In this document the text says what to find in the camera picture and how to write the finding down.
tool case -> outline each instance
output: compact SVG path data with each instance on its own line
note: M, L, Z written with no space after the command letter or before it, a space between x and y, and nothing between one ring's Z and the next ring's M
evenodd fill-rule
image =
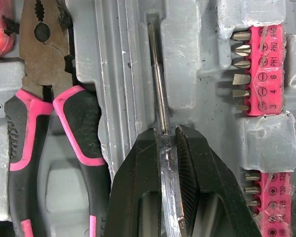
M291 172L292 219L296 236L296 0L65 0L74 25L77 79L96 90L102 117L99 138L113 179L139 134L156 127L147 23L162 39L164 78L173 130L176 124L202 133L213 151L238 180L246 170L269 172L257 160L259 149L268 157L282 155L282 172ZM15 0L20 21L22 0ZM247 117L236 110L242 100L232 97L232 80L244 71L232 66L233 32L251 26L282 24L286 50L283 117ZM0 221L10 221L7 174L9 167L4 103L21 87L24 66L13 50L0 59ZM274 124L279 134L271 134ZM278 149L256 139L270 134ZM88 198L75 154L59 119L52 114L38 173L38 199L51 237L89 236ZM246 199L253 198L245 194ZM221 218L217 236L233 236Z

pliers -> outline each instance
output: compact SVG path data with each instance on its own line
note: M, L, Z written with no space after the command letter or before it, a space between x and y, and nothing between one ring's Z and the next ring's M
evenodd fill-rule
M89 236L104 231L111 179L98 138L97 98L66 72L69 43L56 0L25 0L19 32L26 76L5 103L10 168L8 195L17 237L46 236L37 201L37 172L53 108L79 160L89 200ZM54 100L51 103L51 88Z

black grip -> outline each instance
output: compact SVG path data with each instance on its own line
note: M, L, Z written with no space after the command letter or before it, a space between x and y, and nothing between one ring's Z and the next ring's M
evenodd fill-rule
M71 96L65 101L64 115L83 155L87 158L102 158L98 138L101 109L96 95L83 90ZM106 163L98 166L79 163L88 191L89 213L96 216L96 237L101 237L110 199L109 168Z
M101 109L96 96L86 90L76 93L65 101L64 114L82 153L88 158L102 157L98 138Z
M13 96L5 103L4 111L8 121L10 163L17 163L23 154L28 110L19 98ZM30 220L35 237L46 236L38 208L37 172L48 123L48 115L37 116L36 127L30 128L36 130L30 162L9 173L9 204L16 237L24 236L21 222L25 220Z

plier jaw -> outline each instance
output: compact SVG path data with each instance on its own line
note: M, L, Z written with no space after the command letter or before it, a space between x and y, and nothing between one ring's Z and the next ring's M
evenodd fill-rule
M25 0L20 24L20 57L25 61L28 78L41 86L52 86L55 97L73 86L73 78L65 69L70 61L67 30L62 19L68 14L55 0ZM38 98L28 84L24 87Z

flathead bit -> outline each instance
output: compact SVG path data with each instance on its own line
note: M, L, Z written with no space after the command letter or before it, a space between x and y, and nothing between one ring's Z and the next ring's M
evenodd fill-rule
M248 90L232 90L233 97L248 97L250 96L250 91Z
M239 47L233 49L233 52L238 54L239 56L246 57L251 54L251 45L244 44Z
M261 201L259 199L247 200L247 205L248 206L261 206Z
M236 109L238 111L247 111L247 110L250 110L250 106L249 105L237 105Z
M233 77L233 85L246 85L250 84L251 76L247 74L235 74Z
M245 194L260 194L261 188L257 186L244 187L243 192Z
M246 181L257 181L261 180L261 174L260 173L250 173L250 174L244 174L244 179Z
M249 42L251 39L250 31L239 31L232 34L231 39L234 41Z
M234 62L232 63L232 65L239 69L249 69L251 67L251 62L248 60L243 60L239 62Z

